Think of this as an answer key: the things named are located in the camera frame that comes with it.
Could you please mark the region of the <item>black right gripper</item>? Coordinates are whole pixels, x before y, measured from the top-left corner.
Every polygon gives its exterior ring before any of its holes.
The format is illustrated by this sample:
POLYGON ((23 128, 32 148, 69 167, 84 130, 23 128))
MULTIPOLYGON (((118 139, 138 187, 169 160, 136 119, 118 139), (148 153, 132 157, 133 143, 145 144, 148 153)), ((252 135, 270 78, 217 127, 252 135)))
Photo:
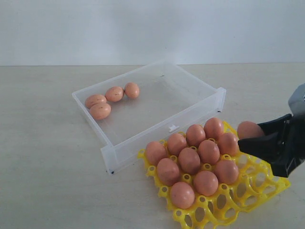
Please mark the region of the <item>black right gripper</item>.
POLYGON ((274 176, 289 177, 305 161, 305 116, 285 114, 258 126, 265 136, 239 140, 240 151, 269 163, 274 176))

